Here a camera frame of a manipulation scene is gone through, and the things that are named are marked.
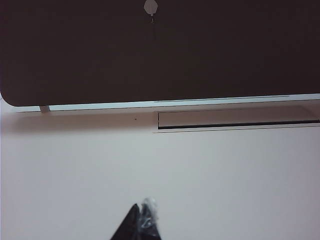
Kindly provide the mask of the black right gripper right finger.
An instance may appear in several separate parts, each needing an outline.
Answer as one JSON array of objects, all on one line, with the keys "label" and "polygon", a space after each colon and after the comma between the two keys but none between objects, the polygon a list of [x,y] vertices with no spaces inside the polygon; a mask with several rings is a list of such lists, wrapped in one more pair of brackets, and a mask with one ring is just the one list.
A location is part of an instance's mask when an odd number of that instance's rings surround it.
[{"label": "black right gripper right finger", "polygon": [[160,240],[158,230],[158,206],[152,197],[145,198],[141,203],[139,216],[139,239]]}]

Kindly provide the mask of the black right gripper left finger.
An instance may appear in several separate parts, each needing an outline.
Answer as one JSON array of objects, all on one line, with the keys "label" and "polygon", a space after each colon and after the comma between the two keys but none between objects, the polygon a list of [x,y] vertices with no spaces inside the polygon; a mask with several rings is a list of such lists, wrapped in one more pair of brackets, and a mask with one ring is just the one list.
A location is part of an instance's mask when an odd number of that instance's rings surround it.
[{"label": "black right gripper left finger", "polygon": [[121,224],[116,229],[115,233],[110,238],[111,240],[135,240],[137,238],[137,222],[140,216],[140,208],[135,203],[125,218],[122,220]]}]

